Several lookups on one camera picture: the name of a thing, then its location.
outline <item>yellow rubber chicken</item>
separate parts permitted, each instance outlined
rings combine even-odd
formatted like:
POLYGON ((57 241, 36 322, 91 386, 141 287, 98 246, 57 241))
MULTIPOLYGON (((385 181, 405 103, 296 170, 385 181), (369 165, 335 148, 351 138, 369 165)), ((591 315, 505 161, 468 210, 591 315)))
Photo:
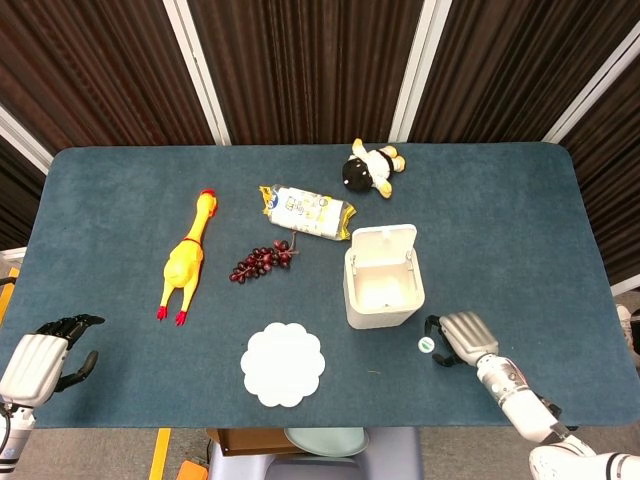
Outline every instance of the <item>yellow rubber chicken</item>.
POLYGON ((167 303, 173 290, 183 289, 182 308, 176 316, 176 325, 182 326, 187 321, 187 310, 193 297, 198 280, 200 279, 200 265, 204 252, 200 241, 207 222, 216 214, 218 199, 213 190, 200 192, 196 203, 196 219, 187 236, 171 251, 169 260, 164 266, 164 290, 158 309, 158 320, 167 318, 167 303))

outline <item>white paper doily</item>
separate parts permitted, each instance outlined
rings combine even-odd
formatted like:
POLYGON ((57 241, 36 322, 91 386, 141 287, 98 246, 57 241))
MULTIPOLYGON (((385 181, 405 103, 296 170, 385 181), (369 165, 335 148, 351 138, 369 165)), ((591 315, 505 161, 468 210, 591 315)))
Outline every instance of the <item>white paper doily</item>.
POLYGON ((244 386, 267 407, 295 407, 316 391, 324 371, 320 340, 298 323, 276 322, 254 334, 242 355, 244 386))

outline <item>stuffed toy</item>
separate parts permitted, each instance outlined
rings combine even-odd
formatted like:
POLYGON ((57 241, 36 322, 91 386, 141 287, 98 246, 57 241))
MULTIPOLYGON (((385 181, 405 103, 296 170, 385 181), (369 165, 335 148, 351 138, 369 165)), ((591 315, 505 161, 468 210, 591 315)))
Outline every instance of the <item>stuffed toy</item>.
POLYGON ((362 140, 356 138, 351 147, 353 155, 342 166, 342 180, 349 190, 362 192, 376 187, 384 198, 390 198, 389 178, 393 172, 402 172, 405 160, 395 147, 386 146, 367 152, 362 140))

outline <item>open white container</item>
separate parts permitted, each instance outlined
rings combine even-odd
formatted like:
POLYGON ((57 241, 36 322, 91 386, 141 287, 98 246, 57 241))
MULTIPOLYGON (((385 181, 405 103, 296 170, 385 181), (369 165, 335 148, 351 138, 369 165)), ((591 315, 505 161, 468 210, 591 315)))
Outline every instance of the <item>open white container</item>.
POLYGON ((344 256, 344 302, 353 328, 395 327, 424 303, 415 225, 359 228, 344 256))

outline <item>brown wall panel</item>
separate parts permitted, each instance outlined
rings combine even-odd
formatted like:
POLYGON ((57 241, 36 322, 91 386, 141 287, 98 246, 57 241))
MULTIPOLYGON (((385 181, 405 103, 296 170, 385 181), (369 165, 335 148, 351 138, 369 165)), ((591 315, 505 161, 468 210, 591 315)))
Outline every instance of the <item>brown wall panel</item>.
POLYGON ((640 274, 640 57, 561 142, 612 283, 640 274))
POLYGON ((42 172, 0 137, 0 250, 29 241, 43 184, 42 172))
POLYGON ((389 135, 422 0, 190 0, 233 143, 389 135))
POLYGON ((410 141, 542 139, 639 20, 638 0, 453 0, 410 141))
POLYGON ((52 153, 213 143, 161 0, 0 2, 0 103, 52 153))

